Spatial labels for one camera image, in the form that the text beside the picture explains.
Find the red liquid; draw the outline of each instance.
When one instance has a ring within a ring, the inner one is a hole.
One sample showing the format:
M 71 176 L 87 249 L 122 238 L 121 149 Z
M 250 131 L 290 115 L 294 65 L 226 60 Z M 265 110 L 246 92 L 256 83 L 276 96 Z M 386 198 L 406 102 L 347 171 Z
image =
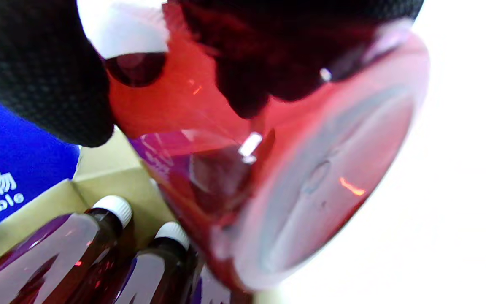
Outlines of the red liquid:
M 98 304 L 184 304 L 192 281 L 185 259 L 177 241 L 154 240 L 107 281 Z
M 114 266 L 112 213 L 57 217 L 0 258 L 0 304 L 89 304 Z
M 112 109 L 212 272 L 271 288 L 385 175 L 424 99 L 427 51 L 400 27 L 199 3 L 164 5 L 162 74 L 112 79 Z M 262 141 L 239 151 L 253 132 Z

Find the gloved hand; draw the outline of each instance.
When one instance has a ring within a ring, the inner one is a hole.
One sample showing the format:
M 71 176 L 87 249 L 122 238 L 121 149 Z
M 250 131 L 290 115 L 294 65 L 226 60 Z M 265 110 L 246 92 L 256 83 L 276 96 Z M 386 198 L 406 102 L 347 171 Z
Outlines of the gloved hand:
M 179 0 L 200 3 L 202 0 Z M 377 22 L 415 19 L 423 0 L 224 0 L 266 12 L 309 10 Z M 61 140 L 104 144 L 114 118 L 109 82 L 73 0 L 0 0 L 0 103 Z

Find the white bottle cap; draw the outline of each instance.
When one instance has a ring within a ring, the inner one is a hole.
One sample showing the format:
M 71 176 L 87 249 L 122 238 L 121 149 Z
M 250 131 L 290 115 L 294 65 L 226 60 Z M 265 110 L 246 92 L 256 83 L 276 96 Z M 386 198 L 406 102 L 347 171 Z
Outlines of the white bottle cap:
M 100 201 L 93 205 L 93 208 L 102 208 L 114 213 L 121 221 L 123 228 L 127 227 L 132 218 L 132 209 L 125 198 L 116 195 L 108 195 L 101 198 Z
M 84 33 L 105 59 L 168 52 L 166 0 L 77 0 Z
M 162 225 L 157 232 L 155 239 L 158 239 L 159 237 L 168 237 L 172 240 L 176 240 L 185 248 L 185 250 L 189 250 L 189 247 L 191 246 L 189 237 L 183 228 L 176 222 L 168 222 Z

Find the cardboard box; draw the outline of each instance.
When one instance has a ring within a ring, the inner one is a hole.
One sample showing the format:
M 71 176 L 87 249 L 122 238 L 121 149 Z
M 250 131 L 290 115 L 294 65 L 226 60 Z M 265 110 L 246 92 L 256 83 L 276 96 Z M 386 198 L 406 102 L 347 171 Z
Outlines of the cardboard box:
M 162 224 L 174 217 L 156 183 L 125 136 L 116 131 L 96 149 L 83 148 L 73 180 L 65 180 L 0 223 L 0 256 L 56 216 L 84 212 L 106 195 L 126 198 L 133 209 L 138 248 L 147 245 Z M 276 304 L 273 292 L 255 296 L 255 303 Z

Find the brown plastic bottle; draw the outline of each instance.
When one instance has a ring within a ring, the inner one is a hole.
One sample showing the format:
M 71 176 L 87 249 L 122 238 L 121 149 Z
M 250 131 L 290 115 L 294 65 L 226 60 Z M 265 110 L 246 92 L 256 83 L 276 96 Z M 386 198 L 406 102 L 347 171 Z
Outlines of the brown plastic bottle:
M 188 301 L 189 304 L 251 304 L 252 302 L 251 294 L 228 289 L 205 266 Z
M 189 239 L 181 226 L 164 224 L 150 246 L 106 282 L 98 304 L 184 304 L 193 279 L 187 250 Z
M 106 196 L 56 217 L 0 258 L 0 304 L 89 304 L 113 269 L 129 204 Z

